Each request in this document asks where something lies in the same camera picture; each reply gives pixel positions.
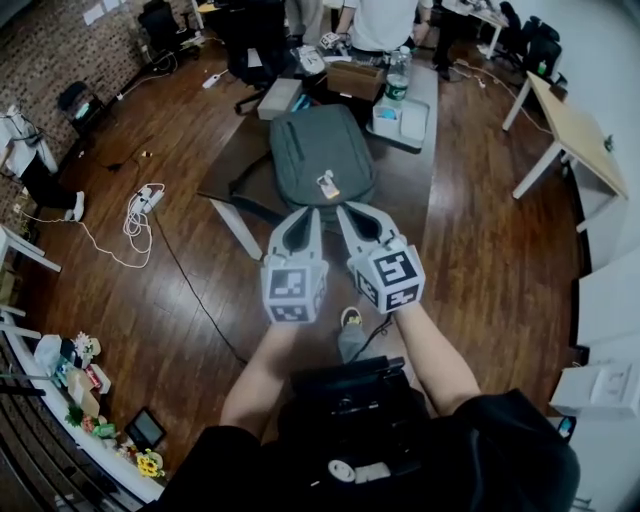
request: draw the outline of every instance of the paper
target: paper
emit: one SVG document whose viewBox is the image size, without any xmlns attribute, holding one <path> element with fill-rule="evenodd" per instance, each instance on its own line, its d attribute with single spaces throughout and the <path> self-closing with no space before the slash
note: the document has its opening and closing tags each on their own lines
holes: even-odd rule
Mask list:
<svg viewBox="0 0 640 512">
<path fill-rule="evenodd" d="M 104 9 L 102 8 L 102 4 L 96 4 L 87 12 L 84 13 L 84 22 L 87 25 L 91 25 L 98 18 L 104 16 Z"/>
<path fill-rule="evenodd" d="M 262 66 L 260 55 L 258 55 L 258 51 L 255 48 L 249 48 L 247 53 L 249 54 L 247 67 L 259 68 Z"/>
<path fill-rule="evenodd" d="M 113 11 L 116 7 L 120 5 L 118 0 L 103 0 L 104 6 L 107 8 L 107 12 Z"/>
</svg>

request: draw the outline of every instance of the yellow flower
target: yellow flower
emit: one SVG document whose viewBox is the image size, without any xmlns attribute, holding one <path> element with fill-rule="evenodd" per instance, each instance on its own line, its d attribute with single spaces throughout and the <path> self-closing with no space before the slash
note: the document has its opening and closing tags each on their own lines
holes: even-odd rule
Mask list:
<svg viewBox="0 0 640 512">
<path fill-rule="evenodd" d="M 138 471 L 143 476 L 158 476 L 158 464 L 147 455 L 138 457 Z"/>
</svg>

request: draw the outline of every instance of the brick wall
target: brick wall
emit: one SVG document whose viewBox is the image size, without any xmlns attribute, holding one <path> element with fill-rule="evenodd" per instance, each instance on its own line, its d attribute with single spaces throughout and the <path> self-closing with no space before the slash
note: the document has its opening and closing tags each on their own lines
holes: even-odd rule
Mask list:
<svg viewBox="0 0 640 512">
<path fill-rule="evenodd" d="M 136 18 L 145 1 L 126 0 L 87 26 L 83 13 L 100 0 L 34 0 L 0 28 L 0 112 L 19 106 L 51 135 L 46 140 L 58 162 L 76 140 L 57 109 L 58 96 L 82 80 L 106 104 L 136 75 L 143 63 L 139 41 L 144 37 Z M 182 25 L 180 13 L 192 12 L 190 0 L 168 1 Z M 17 189 L 0 180 L 0 223 L 7 226 L 16 222 L 11 206 Z"/>
</svg>

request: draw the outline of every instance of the white cable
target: white cable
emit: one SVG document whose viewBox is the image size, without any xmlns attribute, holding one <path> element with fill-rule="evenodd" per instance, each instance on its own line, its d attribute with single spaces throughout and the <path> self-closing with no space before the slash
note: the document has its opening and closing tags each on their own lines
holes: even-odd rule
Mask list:
<svg viewBox="0 0 640 512">
<path fill-rule="evenodd" d="M 454 64 L 457 64 L 458 66 L 465 67 L 465 68 L 467 68 L 467 69 L 471 69 L 471 70 L 473 70 L 473 71 L 479 71 L 480 73 L 484 73 L 485 75 L 490 76 L 491 78 L 493 78 L 493 83 L 494 83 L 494 84 L 500 84 L 502 87 L 504 87 L 504 88 L 507 90 L 507 92 L 508 92 L 509 94 L 511 94 L 511 96 L 513 96 L 513 98 L 514 98 L 514 99 L 518 99 L 518 97 L 516 96 L 516 94 L 515 94 L 511 89 L 509 89 L 509 86 L 508 86 L 508 85 L 506 85 L 506 84 L 505 84 L 504 82 L 502 82 L 498 77 L 496 77 L 495 75 L 492 75 L 492 74 L 491 74 L 491 73 L 489 73 L 488 71 L 485 71 L 485 70 L 484 70 L 484 69 L 482 69 L 482 68 L 477 68 L 477 67 L 475 67 L 475 66 L 470 66 L 467 62 L 463 61 L 462 59 L 457 59 L 457 60 L 454 62 Z M 456 73 L 458 73 L 458 74 L 460 74 L 460 75 L 462 75 L 462 76 L 464 76 L 464 77 L 471 78 L 471 75 L 467 75 L 466 73 L 462 73 L 462 72 L 460 72 L 459 70 L 457 70 L 456 68 L 453 68 L 453 69 L 455 69 Z M 522 113 L 526 116 L 526 118 L 527 118 L 529 121 L 531 121 L 531 122 L 533 123 L 533 126 L 535 126 L 538 130 L 540 130 L 541 132 L 544 132 L 544 133 L 548 133 L 549 135 L 553 135 L 553 133 L 552 133 L 552 132 L 550 132 L 549 130 L 547 130 L 547 129 L 545 129 L 545 128 L 542 128 L 538 123 L 536 123 L 536 122 L 533 120 L 533 118 L 529 115 L 529 113 L 524 109 L 524 106 L 521 106 L 521 107 L 520 107 L 520 110 L 522 110 Z"/>
<path fill-rule="evenodd" d="M 133 247 L 133 250 L 136 251 L 138 254 L 146 254 L 146 258 L 145 258 L 144 263 L 142 265 L 130 265 L 129 263 L 125 263 L 124 261 L 120 260 L 111 251 L 107 251 L 105 249 L 101 249 L 100 247 L 98 247 L 98 244 L 96 243 L 96 239 L 93 238 L 93 236 L 89 232 L 89 228 L 87 228 L 87 226 L 86 226 L 86 224 L 84 222 L 76 221 L 76 220 L 73 220 L 73 219 L 70 219 L 70 220 L 66 220 L 66 219 L 41 220 L 41 219 L 36 219 L 35 217 L 32 217 L 31 215 L 28 215 L 28 214 L 24 213 L 22 210 L 20 210 L 20 213 L 22 215 L 24 215 L 25 217 L 29 217 L 30 219 L 33 219 L 33 220 L 35 220 L 37 222 L 43 222 L 43 223 L 46 223 L 46 224 L 54 223 L 54 222 L 71 222 L 71 223 L 80 224 L 84 228 L 84 230 L 87 232 L 87 235 L 89 235 L 89 238 L 93 242 L 93 246 L 98 251 L 100 251 L 100 252 L 102 252 L 104 254 L 108 254 L 115 261 L 117 261 L 118 263 L 120 263 L 121 265 L 123 265 L 125 267 L 129 267 L 129 268 L 144 268 L 144 267 L 147 266 L 147 263 L 149 263 L 149 258 L 151 257 L 151 247 L 153 245 L 153 235 L 151 233 L 151 226 L 149 225 L 149 219 L 147 218 L 147 216 L 144 213 L 135 213 L 133 211 L 133 206 L 135 204 L 136 199 L 138 197 L 142 196 L 142 190 L 144 188 L 146 188 L 146 187 L 149 187 L 149 188 L 151 188 L 151 187 L 161 187 L 160 191 L 162 191 L 162 192 L 164 192 L 164 190 L 165 190 L 165 186 L 164 186 L 163 183 L 147 183 L 140 190 L 138 190 L 131 197 L 131 199 L 129 199 L 129 204 L 127 206 L 127 216 L 125 217 L 124 224 L 122 226 L 122 232 L 125 235 L 127 235 L 127 237 L 129 238 L 129 243 L 131 244 L 131 247 Z M 135 246 L 135 244 L 133 243 L 133 240 L 137 236 L 142 234 L 144 230 L 146 230 L 147 234 L 149 235 L 149 245 L 145 249 L 138 249 Z"/>
<path fill-rule="evenodd" d="M 168 73 L 165 73 L 164 75 L 149 76 L 147 78 L 143 78 L 139 82 L 136 82 L 135 84 L 133 84 L 128 91 L 123 92 L 122 93 L 122 97 L 124 98 L 127 94 L 129 94 L 131 91 L 133 91 L 136 87 L 138 87 L 140 84 L 142 84 L 144 82 L 148 82 L 149 80 L 155 80 L 156 78 L 163 78 L 165 76 L 169 76 L 170 74 L 174 73 L 175 70 L 178 69 L 178 59 L 176 59 L 176 56 L 173 53 L 169 53 L 168 55 L 165 55 L 158 62 L 162 62 L 164 59 L 167 59 L 169 57 L 173 57 L 173 60 L 174 60 L 174 63 L 175 63 L 175 66 L 174 66 L 173 70 L 169 71 Z M 153 62 L 153 59 L 151 59 L 151 57 L 149 57 L 149 60 L 151 60 L 152 64 L 157 65 L 157 63 Z"/>
</svg>

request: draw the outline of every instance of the hand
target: hand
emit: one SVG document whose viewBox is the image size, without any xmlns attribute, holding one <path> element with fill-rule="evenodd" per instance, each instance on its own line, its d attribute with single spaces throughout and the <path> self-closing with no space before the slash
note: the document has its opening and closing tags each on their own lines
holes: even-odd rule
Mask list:
<svg viewBox="0 0 640 512">
<path fill-rule="evenodd" d="M 413 26 L 413 42 L 416 46 L 420 46 L 429 33 L 429 24 L 426 21 L 420 23 L 420 25 Z"/>
</svg>

